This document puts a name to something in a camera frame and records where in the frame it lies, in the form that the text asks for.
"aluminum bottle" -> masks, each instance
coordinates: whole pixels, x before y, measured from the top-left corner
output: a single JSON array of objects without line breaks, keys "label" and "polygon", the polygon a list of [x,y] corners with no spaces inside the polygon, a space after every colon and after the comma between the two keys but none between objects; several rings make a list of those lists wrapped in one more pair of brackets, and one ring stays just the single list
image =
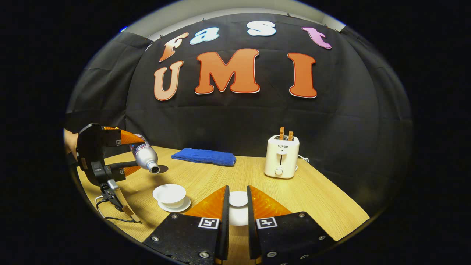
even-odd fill
[{"label": "aluminum bottle", "polygon": [[160,171],[157,161],[157,153],[152,149],[147,140],[140,134],[136,134],[139,138],[145,141],[145,143],[131,145],[131,152],[136,159],[136,162],[141,168],[149,170],[149,172],[157,174]]}]

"toaster knob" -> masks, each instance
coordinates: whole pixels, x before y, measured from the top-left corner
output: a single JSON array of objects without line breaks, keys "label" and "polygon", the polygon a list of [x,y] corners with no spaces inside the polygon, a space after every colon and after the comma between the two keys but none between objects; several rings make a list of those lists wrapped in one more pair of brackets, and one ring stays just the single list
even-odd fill
[{"label": "toaster knob", "polygon": [[277,167],[275,169],[275,175],[277,175],[277,176],[283,175],[283,168],[282,167]]}]

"white teacup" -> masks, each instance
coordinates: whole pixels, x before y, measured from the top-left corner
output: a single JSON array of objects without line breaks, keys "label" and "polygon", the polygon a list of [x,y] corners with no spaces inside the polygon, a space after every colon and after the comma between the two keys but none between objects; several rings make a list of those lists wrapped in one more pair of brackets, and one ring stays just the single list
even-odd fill
[{"label": "white teacup", "polygon": [[164,206],[174,209],[183,205],[187,191],[177,184],[165,184],[157,187],[152,196]]}]

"label on bottle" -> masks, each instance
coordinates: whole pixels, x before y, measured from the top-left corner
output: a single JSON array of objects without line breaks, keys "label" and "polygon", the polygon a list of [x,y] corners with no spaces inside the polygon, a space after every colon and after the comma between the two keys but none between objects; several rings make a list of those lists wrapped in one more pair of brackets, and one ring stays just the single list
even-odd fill
[{"label": "label on bottle", "polygon": [[130,149],[131,149],[131,152],[134,156],[136,156],[136,154],[139,152],[139,150],[143,149],[143,148],[146,148],[146,147],[150,147],[152,148],[149,143],[147,142],[147,140],[140,134],[135,134],[137,137],[141,138],[142,140],[144,140],[145,143],[140,143],[140,144],[131,144],[130,145]]}]

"blue towel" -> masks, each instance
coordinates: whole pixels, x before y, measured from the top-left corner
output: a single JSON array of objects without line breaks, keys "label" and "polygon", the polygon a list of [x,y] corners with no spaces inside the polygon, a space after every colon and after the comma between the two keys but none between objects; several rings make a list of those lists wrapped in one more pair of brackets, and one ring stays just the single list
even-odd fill
[{"label": "blue towel", "polygon": [[231,153],[192,148],[185,148],[180,152],[172,155],[172,158],[196,163],[215,164],[220,166],[233,166],[236,162],[236,157]]}]

